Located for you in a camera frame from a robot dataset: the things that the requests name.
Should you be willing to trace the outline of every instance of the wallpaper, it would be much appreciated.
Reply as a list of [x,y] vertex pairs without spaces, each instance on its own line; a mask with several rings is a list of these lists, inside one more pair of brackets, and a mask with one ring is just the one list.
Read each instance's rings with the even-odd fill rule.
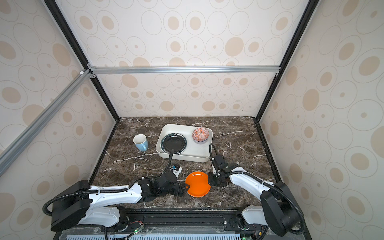
[[0,1],[0,154],[82,69],[70,49],[40,2]]
[[318,7],[261,125],[314,240],[384,235],[384,1]]
[[99,74],[119,116],[256,116],[274,73]]
[[0,239],[51,240],[45,202],[88,180],[115,124],[86,80],[0,177]]
[[279,65],[307,0],[60,0],[93,66]]

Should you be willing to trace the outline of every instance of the dark marble surface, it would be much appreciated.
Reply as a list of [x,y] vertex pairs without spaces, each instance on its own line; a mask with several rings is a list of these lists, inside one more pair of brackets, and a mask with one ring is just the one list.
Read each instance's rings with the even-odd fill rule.
[[[104,156],[96,178],[98,186],[128,185],[142,176],[158,175],[164,169],[167,159],[156,153],[156,142],[166,124],[181,124],[212,129],[213,144],[224,155],[227,162],[236,162],[256,176],[275,181],[271,167],[265,157],[257,129],[250,117],[135,117],[122,118]],[[145,134],[149,143],[147,152],[140,152],[133,143],[133,137]],[[182,166],[179,180],[194,171],[208,173],[212,170],[206,163],[172,160]],[[246,204],[260,205],[258,199],[230,184],[223,188],[212,187],[201,198],[186,194],[183,198],[167,195],[153,202],[122,204],[129,208],[143,207],[242,207]]]

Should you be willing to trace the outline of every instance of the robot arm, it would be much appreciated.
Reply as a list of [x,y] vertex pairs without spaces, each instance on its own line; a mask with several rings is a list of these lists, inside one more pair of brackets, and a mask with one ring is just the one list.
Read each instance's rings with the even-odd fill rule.
[[[131,185],[98,187],[79,181],[47,202],[43,212],[52,216],[51,231],[57,232],[77,224],[97,224],[122,230],[128,218],[123,207],[105,207],[121,203],[150,202],[156,197],[172,194],[183,197],[189,187],[177,182],[182,168],[174,164],[161,175],[136,180]],[[48,205],[53,203],[52,212]]]
[[[305,231],[303,213],[283,182],[275,184],[264,181],[238,164],[227,163],[223,155],[218,154],[216,149],[215,152],[216,155],[211,159],[213,172],[208,174],[208,183],[213,187],[224,187],[233,183],[250,192],[262,203],[261,206],[251,205],[240,209],[237,214],[240,228],[245,229],[252,224],[266,225],[281,237],[287,232],[302,234]],[[301,228],[292,230],[292,227],[299,222]]]

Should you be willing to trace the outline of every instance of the red patterned bowl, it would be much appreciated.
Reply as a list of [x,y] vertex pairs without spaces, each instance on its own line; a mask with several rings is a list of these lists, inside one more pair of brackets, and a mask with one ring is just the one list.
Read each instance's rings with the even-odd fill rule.
[[208,139],[209,131],[204,127],[196,128],[192,133],[192,137],[196,142],[203,143]]

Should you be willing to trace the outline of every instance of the rectangular tray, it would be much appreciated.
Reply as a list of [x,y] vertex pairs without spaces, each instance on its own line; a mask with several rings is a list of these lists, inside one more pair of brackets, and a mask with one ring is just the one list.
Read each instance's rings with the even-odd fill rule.
[[187,147],[180,154],[174,154],[172,159],[192,161],[192,162],[207,162],[209,160],[209,144],[212,143],[213,132],[211,129],[205,127],[209,131],[208,139],[202,143],[198,144],[193,140],[192,133],[199,127],[177,125],[177,124],[167,124],[161,129],[159,139],[156,144],[156,151],[162,158],[168,158],[169,154],[164,153],[160,147],[161,140],[171,133],[179,133],[185,137],[187,140]]

